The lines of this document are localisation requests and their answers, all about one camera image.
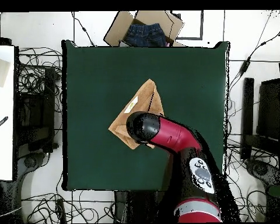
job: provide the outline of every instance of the green tabletop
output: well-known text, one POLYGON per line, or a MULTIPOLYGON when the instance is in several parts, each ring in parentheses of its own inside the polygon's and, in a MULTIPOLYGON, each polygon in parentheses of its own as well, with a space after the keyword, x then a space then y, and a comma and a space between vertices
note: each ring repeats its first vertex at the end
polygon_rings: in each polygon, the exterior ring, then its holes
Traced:
POLYGON ((65 44, 67 190, 162 189, 167 152, 132 150, 108 130, 148 79, 165 116, 197 129, 222 170, 227 42, 216 48, 65 44))

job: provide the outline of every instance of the cardboard box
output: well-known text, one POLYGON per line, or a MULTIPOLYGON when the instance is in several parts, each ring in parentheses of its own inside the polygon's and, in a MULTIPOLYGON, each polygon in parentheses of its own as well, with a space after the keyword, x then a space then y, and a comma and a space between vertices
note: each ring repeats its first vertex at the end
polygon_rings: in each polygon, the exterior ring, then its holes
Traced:
POLYGON ((104 41, 110 46, 119 46, 119 41, 125 39, 132 24, 152 25, 155 23, 160 24, 165 33, 166 41, 170 44, 174 43, 184 25, 182 20, 163 10, 139 10, 135 18, 129 11, 119 11, 105 35, 104 41))

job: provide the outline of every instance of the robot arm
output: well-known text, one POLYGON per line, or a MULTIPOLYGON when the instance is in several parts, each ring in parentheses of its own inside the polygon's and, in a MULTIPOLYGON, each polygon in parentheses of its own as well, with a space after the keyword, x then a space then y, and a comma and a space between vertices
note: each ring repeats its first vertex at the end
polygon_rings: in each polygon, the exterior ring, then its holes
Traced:
MULTIPOLYGON (((240 221, 228 183, 197 131, 140 111, 128 117, 127 131, 137 143, 150 143, 173 155, 170 185, 159 205, 158 222, 221 222, 222 205, 240 221)), ((223 212, 222 216, 230 219, 223 212)))

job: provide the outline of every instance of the black cable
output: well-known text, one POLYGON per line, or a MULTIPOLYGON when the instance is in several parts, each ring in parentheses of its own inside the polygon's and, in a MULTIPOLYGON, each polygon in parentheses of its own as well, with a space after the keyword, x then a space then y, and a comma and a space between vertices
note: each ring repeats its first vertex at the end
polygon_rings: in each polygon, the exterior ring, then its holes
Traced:
POLYGON ((259 42, 260 42, 260 40, 261 40, 261 37, 263 36, 263 33, 264 33, 264 30, 265 30, 265 27, 266 27, 266 26, 267 26, 267 24, 268 24, 268 20, 270 19, 271 15, 272 15, 272 12, 273 12, 273 10, 271 10, 271 13, 270 13, 270 14, 269 14, 269 16, 268 16, 267 22, 266 22, 266 23, 265 23, 265 25, 264 25, 263 31, 261 32, 261 35, 260 35, 260 37, 259 37, 259 40, 258 40, 258 42, 257 42, 256 47, 258 46, 258 44, 259 44, 259 42))
POLYGON ((248 198, 249 198, 249 196, 250 196, 252 193, 262 193, 262 194, 264 194, 265 196, 267 196, 268 194, 266 194, 266 193, 264 193, 263 191, 260 191, 260 190, 254 190, 254 191, 251 191, 250 193, 248 193, 248 195, 247 195, 246 202, 247 202, 248 214, 249 214, 250 218, 252 219, 252 221, 253 221, 253 222, 256 222, 256 221, 254 220, 254 218, 252 217, 252 215, 251 215, 250 205, 254 207, 254 209, 255 209, 255 214, 256 214, 256 211, 262 213, 263 215, 265 215, 265 214, 264 214, 264 210, 263 210, 263 206, 262 206, 262 205, 258 204, 257 206, 260 207, 261 209, 257 209, 253 204, 249 204, 248 198))
POLYGON ((74 19, 74 20, 77 20, 77 21, 79 22, 79 24, 80 24, 82 30, 87 34, 88 39, 90 40, 91 45, 92 45, 92 46, 95 46, 95 45, 93 44, 92 40, 90 39, 90 37, 89 37, 89 35, 88 35, 88 32, 86 31, 86 28, 84 28, 84 27, 82 26, 80 20, 77 19, 77 18, 74 16, 74 14, 73 14, 72 12, 71 12, 71 14, 72 14, 73 19, 74 19))

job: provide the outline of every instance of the denim fabric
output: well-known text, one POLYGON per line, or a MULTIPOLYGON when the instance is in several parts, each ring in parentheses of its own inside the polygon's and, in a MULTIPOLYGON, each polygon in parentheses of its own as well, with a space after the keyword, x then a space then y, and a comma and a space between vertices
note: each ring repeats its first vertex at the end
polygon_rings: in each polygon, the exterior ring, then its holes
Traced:
POLYGON ((158 23, 153 25, 130 25, 124 41, 133 47, 166 46, 165 34, 158 23))

